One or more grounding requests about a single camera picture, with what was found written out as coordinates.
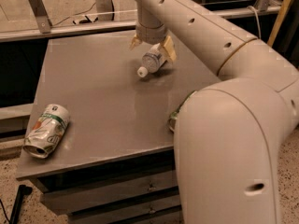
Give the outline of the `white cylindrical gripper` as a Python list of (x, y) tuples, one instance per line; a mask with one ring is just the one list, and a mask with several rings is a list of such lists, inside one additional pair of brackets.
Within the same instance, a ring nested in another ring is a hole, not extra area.
[(161, 25), (157, 28), (149, 28), (145, 27), (139, 22), (136, 24), (134, 37), (132, 38), (130, 44), (130, 50), (138, 47), (142, 44), (142, 42), (146, 42), (151, 45), (155, 45), (160, 43), (162, 47), (162, 52), (165, 58), (170, 62), (173, 63), (176, 58), (177, 54), (175, 51), (175, 45), (170, 35), (167, 35), (167, 28), (164, 25)]

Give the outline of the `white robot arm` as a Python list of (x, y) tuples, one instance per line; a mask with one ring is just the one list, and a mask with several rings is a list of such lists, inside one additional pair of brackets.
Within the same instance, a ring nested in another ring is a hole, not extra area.
[(280, 224), (278, 151), (298, 124), (297, 69), (192, 0), (136, 0), (140, 40), (171, 31), (219, 82), (178, 113), (174, 150), (185, 224)]

